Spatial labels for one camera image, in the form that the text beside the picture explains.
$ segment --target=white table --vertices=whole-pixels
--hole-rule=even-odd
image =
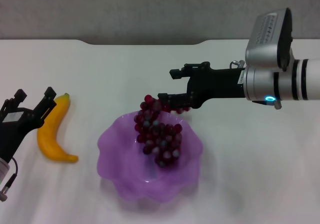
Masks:
[[[167,204],[123,201],[96,172],[98,137],[118,116],[138,110],[146,94],[186,91],[188,79],[172,80],[170,69],[202,61],[228,68],[244,59],[247,42],[0,41],[0,102],[19,88],[28,95],[22,106],[32,109],[48,86],[58,96],[69,93],[57,139],[79,155],[74,165],[48,161],[30,132],[15,154],[19,175],[0,203],[0,223],[320,223],[319,101],[285,101],[277,111],[246,99],[220,99],[183,114],[205,146],[201,177],[197,187]],[[292,47],[296,58],[320,57],[320,40],[295,40]],[[14,171],[10,165],[6,180]]]

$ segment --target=yellow banana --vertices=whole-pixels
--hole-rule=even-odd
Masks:
[[[59,125],[68,111],[70,97],[66,93],[54,100],[56,107],[44,120],[44,125],[38,129],[37,141],[42,153],[53,161],[76,162],[78,157],[66,153],[56,141]]]

